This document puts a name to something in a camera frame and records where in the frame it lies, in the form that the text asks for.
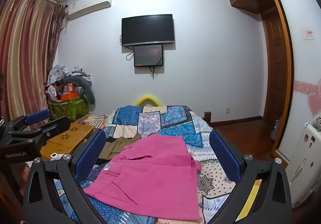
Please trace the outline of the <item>pink pants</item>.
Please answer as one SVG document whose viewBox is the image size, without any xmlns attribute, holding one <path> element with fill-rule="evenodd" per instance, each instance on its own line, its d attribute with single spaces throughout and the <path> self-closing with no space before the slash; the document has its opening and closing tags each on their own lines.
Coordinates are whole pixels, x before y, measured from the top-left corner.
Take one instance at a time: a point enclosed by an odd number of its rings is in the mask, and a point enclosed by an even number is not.
<svg viewBox="0 0 321 224">
<path fill-rule="evenodd" d="M 153 134 L 126 146 L 84 192 L 129 213 L 199 221 L 200 170 L 183 137 Z"/>
</svg>

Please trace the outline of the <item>wooden lap desk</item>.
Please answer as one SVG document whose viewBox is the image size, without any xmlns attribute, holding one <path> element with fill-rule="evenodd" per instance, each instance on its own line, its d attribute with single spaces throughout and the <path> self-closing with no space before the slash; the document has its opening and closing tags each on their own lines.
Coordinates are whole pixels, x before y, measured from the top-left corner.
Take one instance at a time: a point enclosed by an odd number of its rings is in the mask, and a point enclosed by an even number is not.
<svg viewBox="0 0 321 224">
<path fill-rule="evenodd" d="M 70 129 L 47 140 L 47 144 L 40 150 L 42 157 L 50 160 L 52 154 L 73 153 L 77 146 L 84 142 L 94 127 L 86 124 L 72 123 Z"/>
</svg>

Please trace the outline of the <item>green storage bag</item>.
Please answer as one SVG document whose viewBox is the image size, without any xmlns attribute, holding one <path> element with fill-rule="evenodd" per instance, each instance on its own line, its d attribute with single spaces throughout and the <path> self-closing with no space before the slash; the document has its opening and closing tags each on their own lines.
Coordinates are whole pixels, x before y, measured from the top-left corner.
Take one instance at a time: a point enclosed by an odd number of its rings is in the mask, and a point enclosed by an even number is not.
<svg viewBox="0 0 321 224">
<path fill-rule="evenodd" d="M 83 97 L 77 97 L 65 102 L 48 102 L 50 119 L 56 120 L 67 117 L 70 122 L 75 122 L 88 114 L 88 105 Z"/>
</svg>

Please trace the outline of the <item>orange box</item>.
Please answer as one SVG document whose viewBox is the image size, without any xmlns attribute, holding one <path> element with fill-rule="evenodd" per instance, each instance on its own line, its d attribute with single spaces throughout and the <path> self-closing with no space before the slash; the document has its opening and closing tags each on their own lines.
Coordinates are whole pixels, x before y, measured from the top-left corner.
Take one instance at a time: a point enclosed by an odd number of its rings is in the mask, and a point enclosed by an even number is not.
<svg viewBox="0 0 321 224">
<path fill-rule="evenodd" d="M 61 95 L 61 101 L 65 102 L 65 101 L 69 101 L 69 100 L 72 100 L 72 99 L 75 99 L 75 98 L 78 98 L 78 97 L 79 97 L 79 94 L 76 93 L 76 92 L 65 93 L 65 94 Z"/>
</svg>

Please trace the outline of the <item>white appliance with stickers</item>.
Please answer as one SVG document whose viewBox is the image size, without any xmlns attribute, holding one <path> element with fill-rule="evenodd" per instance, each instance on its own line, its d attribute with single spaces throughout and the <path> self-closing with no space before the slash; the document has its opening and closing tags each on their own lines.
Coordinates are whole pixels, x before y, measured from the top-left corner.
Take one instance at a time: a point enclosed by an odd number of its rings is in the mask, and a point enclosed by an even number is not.
<svg viewBox="0 0 321 224">
<path fill-rule="evenodd" d="M 315 122 L 305 124 L 286 174 L 293 208 L 320 187 L 320 126 Z"/>
</svg>

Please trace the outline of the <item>pile of grey clothes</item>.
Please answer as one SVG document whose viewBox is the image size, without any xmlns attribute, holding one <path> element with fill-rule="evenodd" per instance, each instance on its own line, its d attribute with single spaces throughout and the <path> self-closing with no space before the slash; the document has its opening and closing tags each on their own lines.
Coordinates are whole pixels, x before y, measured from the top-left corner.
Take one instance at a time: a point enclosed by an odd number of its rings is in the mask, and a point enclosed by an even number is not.
<svg viewBox="0 0 321 224">
<path fill-rule="evenodd" d="M 64 85 L 73 84 L 76 87 L 80 87 L 80 95 L 85 97 L 90 104 L 95 104 L 96 100 L 91 88 L 91 76 L 79 66 L 69 70 L 65 65 L 56 65 L 48 74 L 47 86 L 56 83 Z"/>
</svg>

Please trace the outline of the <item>olive green pants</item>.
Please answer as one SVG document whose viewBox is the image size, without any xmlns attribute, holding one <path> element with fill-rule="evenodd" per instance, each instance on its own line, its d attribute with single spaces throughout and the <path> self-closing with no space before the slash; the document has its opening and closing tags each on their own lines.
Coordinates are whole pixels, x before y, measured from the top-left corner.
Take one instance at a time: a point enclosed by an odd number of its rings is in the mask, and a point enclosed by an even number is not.
<svg viewBox="0 0 321 224">
<path fill-rule="evenodd" d="M 104 148 L 102 149 L 98 159 L 109 161 L 112 158 L 114 158 L 116 155 L 118 155 L 125 146 L 129 146 L 133 143 L 135 143 L 137 140 L 141 139 L 141 134 L 136 134 L 132 138 L 125 138 L 125 137 L 119 137 L 115 139 L 113 142 L 106 142 Z"/>
</svg>

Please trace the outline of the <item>red gold striped curtain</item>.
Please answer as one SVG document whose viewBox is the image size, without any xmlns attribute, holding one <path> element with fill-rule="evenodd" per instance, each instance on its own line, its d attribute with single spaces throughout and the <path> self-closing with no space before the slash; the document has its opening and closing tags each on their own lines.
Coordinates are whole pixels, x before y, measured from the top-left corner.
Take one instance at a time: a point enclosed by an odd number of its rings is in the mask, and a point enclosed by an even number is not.
<svg viewBox="0 0 321 224">
<path fill-rule="evenodd" d="M 47 109 L 45 86 L 65 18 L 62 2 L 1 0 L 1 116 Z"/>
</svg>

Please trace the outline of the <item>yellow foam headboard pad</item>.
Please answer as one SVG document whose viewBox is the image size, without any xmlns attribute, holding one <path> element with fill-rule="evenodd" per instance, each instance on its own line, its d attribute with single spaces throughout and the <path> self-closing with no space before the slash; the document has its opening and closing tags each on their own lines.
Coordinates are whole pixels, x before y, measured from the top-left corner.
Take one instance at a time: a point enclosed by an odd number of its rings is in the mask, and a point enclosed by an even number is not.
<svg viewBox="0 0 321 224">
<path fill-rule="evenodd" d="M 154 107 L 161 107 L 162 106 L 161 102 L 152 95 L 142 96 L 141 98 L 139 98 L 139 100 L 137 100 L 137 102 L 135 103 L 135 106 L 143 106 L 143 104 L 145 104 L 145 103 L 150 103 Z"/>
</svg>

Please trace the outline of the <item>wooden door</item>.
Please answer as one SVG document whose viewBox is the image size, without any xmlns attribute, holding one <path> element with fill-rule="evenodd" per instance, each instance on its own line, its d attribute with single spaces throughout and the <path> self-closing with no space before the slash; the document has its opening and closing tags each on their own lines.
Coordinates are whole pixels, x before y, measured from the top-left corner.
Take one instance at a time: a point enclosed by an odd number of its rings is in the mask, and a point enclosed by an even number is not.
<svg viewBox="0 0 321 224">
<path fill-rule="evenodd" d="M 286 15 L 280 0 L 261 13 L 267 43 L 268 85 L 264 120 L 274 123 L 272 153 L 280 146 L 287 125 L 293 93 L 293 50 Z"/>
</svg>

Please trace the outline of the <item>white sliding wardrobe door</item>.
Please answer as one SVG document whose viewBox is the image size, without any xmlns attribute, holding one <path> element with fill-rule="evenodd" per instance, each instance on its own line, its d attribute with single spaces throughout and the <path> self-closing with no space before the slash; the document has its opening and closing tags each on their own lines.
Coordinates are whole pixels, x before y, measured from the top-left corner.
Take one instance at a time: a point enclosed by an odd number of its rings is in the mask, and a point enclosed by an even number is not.
<svg viewBox="0 0 321 224">
<path fill-rule="evenodd" d="M 291 34 L 294 83 L 278 152 L 290 160 L 305 123 L 320 116 L 320 6 L 316 0 L 280 2 Z"/>
</svg>

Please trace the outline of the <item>white wall air conditioner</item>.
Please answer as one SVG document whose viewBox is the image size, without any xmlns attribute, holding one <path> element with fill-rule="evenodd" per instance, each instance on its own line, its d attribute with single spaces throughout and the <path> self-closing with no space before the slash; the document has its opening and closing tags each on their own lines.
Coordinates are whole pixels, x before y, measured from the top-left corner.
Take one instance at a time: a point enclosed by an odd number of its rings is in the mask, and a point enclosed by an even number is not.
<svg viewBox="0 0 321 224">
<path fill-rule="evenodd" d="M 93 12 L 110 8 L 111 5 L 112 0 L 77 0 L 68 4 L 68 18 L 75 20 Z"/>
</svg>

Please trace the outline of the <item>small black wall monitor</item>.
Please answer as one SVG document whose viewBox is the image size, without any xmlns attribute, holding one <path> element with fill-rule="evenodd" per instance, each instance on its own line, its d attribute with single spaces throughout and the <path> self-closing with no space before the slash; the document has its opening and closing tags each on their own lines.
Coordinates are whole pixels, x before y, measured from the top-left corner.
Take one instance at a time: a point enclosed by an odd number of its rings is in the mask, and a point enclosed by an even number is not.
<svg viewBox="0 0 321 224">
<path fill-rule="evenodd" d="M 133 53 L 135 67 L 156 67 L 164 64 L 162 45 L 135 46 Z"/>
</svg>

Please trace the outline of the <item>large black wall television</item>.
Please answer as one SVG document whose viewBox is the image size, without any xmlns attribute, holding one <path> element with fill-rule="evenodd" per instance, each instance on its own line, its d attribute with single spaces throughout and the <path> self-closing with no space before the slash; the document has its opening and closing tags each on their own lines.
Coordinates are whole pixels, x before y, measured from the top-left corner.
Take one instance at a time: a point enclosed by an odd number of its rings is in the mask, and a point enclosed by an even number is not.
<svg viewBox="0 0 321 224">
<path fill-rule="evenodd" d="M 122 19 L 122 46 L 173 44 L 174 42 L 172 14 L 144 15 Z"/>
</svg>

